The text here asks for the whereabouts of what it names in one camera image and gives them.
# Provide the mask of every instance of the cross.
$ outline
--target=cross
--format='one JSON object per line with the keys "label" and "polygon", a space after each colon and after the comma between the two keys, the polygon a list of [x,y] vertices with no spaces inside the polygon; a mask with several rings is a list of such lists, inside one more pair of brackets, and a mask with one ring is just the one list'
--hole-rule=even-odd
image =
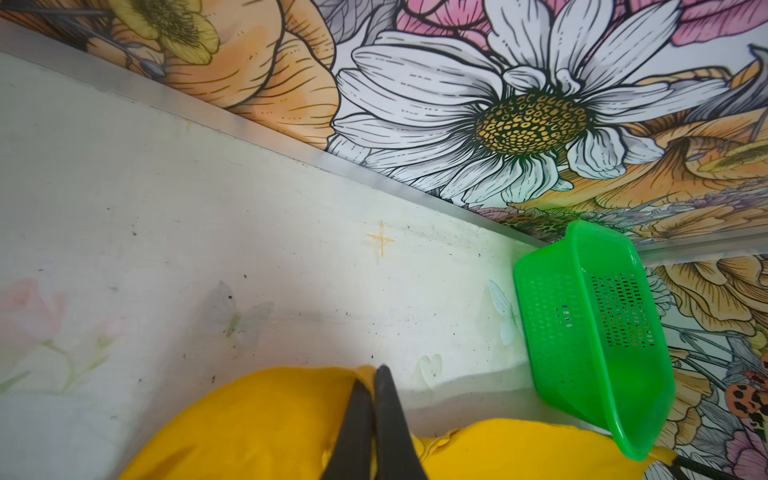
{"label": "cross", "polygon": [[382,225],[379,228],[379,234],[378,235],[373,235],[372,233],[368,233],[368,236],[381,242],[381,244],[382,244],[382,258],[384,258],[384,245],[386,243],[389,243],[389,242],[394,242],[394,239],[384,237],[384,220],[382,220]]}

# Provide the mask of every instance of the green plastic basket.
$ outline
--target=green plastic basket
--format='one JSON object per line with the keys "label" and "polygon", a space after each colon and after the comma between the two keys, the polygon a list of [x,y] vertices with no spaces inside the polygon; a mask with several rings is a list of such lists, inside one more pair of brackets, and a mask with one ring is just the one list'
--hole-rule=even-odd
{"label": "green plastic basket", "polygon": [[644,460],[674,403],[672,364],[632,242],[592,223],[515,265],[515,287],[539,395],[610,430]]}

